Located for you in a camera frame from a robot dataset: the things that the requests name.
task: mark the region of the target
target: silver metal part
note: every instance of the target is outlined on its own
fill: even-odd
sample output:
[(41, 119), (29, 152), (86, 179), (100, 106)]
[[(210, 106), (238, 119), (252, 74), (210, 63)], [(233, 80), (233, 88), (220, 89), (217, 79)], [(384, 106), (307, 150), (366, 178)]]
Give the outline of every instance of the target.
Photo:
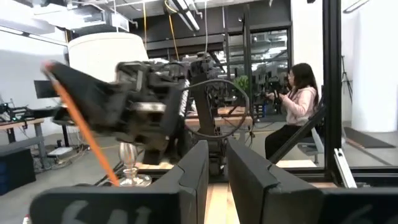
[(335, 160), (346, 188), (357, 188), (351, 169), (344, 156), (343, 150), (335, 149)]
[(119, 149), (120, 160), (124, 163), (124, 178), (119, 180), (121, 187), (147, 187), (152, 183), (148, 175), (137, 174), (136, 162), (138, 158), (137, 147), (128, 143), (121, 143)]
[(162, 113), (166, 110), (166, 105), (163, 103), (134, 103), (133, 109), (137, 111)]

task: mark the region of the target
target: ceiling duct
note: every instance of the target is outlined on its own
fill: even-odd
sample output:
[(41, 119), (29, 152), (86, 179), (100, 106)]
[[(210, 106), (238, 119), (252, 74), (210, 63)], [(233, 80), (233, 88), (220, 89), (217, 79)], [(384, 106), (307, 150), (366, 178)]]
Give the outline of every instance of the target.
[(178, 10), (182, 21), (184, 21), (190, 30), (199, 31), (199, 25), (193, 17), (186, 0), (171, 0), (170, 4)]
[(65, 5), (66, 2), (64, 2), (64, 5), (56, 4), (56, 6), (51, 6), (51, 4), (45, 7), (34, 7), (34, 18), (69, 30), (101, 26), (102, 28), (117, 27), (118, 29), (129, 32), (129, 21), (121, 14), (115, 13), (106, 6), (100, 7), (96, 4), (85, 4), (83, 2), (80, 3), (81, 5)]

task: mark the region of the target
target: orange strap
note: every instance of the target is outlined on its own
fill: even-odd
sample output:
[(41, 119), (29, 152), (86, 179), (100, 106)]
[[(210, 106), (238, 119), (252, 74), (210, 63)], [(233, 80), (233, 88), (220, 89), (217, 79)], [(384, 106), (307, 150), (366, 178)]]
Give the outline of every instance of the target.
[[(47, 70), (50, 70), (52, 66), (52, 63), (46, 63), (44, 67)], [(56, 80), (54, 80), (52, 77), (50, 77), (52, 81), (52, 85), (59, 94), (61, 100), (67, 105), (67, 110), (72, 117), (72, 120), (77, 124), (77, 126), (80, 128), (80, 131), (82, 132), (84, 138), (87, 140), (88, 144), (91, 147), (91, 150), (94, 152), (95, 156), (99, 160), (99, 163), (105, 170), (106, 174), (108, 175), (108, 178), (110, 181), (116, 185), (119, 186), (119, 181), (118, 178), (116, 177), (116, 174), (113, 172), (112, 167), (110, 166), (106, 156), (103, 154), (100, 146), (97, 144), (97, 142), (94, 139), (93, 134), (91, 133), (87, 122), (83, 119), (83, 116), (77, 109), (76, 104), (73, 102), (72, 98), (70, 97), (69, 93), (64, 89), (64, 87)]]

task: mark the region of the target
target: orange cable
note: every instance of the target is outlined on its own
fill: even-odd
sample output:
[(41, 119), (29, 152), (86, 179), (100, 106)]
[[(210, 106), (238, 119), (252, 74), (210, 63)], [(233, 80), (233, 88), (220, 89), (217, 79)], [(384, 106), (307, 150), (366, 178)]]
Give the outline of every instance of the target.
[(177, 60), (180, 60), (180, 57), (178, 56), (178, 51), (177, 51), (177, 45), (175, 44), (175, 37), (174, 37), (174, 29), (173, 29), (173, 21), (172, 21), (172, 16), (169, 15), (169, 21), (170, 21), (170, 28), (172, 30), (172, 35), (173, 35), (173, 42), (174, 42), (174, 49), (175, 49), (175, 54), (177, 54)]
[(95, 141), (94, 136), (91, 133), (87, 122), (83, 119), (83, 116), (77, 109), (77, 106), (73, 102), (71, 96), (66, 91), (66, 89), (64, 89), (64, 87), (56, 79), (54, 79), (54, 77), (52, 77), (52, 75), (49, 74), (49, 72), (47, 72), (48, 70), (51, 70), (52, 65), (53, 64), (51, 62), (45, 63), (44, 70), (43, 70), (44, 73), (50, 78), (55, 91), (57, 91), (57, 93), (59, 94), (62, 101), (67, 105), (67, 110), (68, 110), (70, 116), (72, 117), (75, 124), (77, 124), (80, 131), (83, 133), (83, 136), (85, 137), (88, 144), (90, 145), (91, 150), (93, 150), (95, 156), (97, 157), (99, 164), (103, 167), (106, 174), (108, 175), (108, 178), (114, 185), (119, 186), (119, 181), (118, 181), (118, 178), (116, 177), (116, 174), (113, 172), (113, 169), (112, 169), (111, 165), (109, 164), (106, 156), (104, 156), (104, 154), (102, 153), (100, 146)]

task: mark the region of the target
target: metal post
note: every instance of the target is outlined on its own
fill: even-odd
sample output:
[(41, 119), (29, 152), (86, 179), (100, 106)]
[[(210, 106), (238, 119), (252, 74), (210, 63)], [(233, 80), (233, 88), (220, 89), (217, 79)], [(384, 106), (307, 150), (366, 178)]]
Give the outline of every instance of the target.
[[(40, 123), (34, 124), (36, 137), (43, 137), (42, 125)], [(44, 139), (37, 144), (39, 148), (39, 156), (42, 166), (45, 170), (50, 168), (50, 164), (47, 160), (47, 151), (45, 150)]]
[(244, 48), (244, 71), (249, 79), (249, 101), (250, 115), (253, 116), (253, 92), (252, 92), (252, 70), (251, 70), (251, 37), (250, 37), (250, 6), (246, 4), (244, 7), (243, 22), (243, 48)]
[(224, 15), (224, 43), (225, 43), (225, 58), (226, 58), (226, 76), (228, 80), (231, 80), (231, 68), (229, 66), (229, 34), (228, 34), (228, 6), (223, 6)]
[(293, 61), (293, 25), (291, 25), (287, 29), (287, 58), (288, 58), (288, 68), (289, 70), (293, 67), (294, 61)]
[(341, 149), (341, 1), (323, 0), (323, 83), (325, 85), (325, 176), (340, 185), (335, 149)]

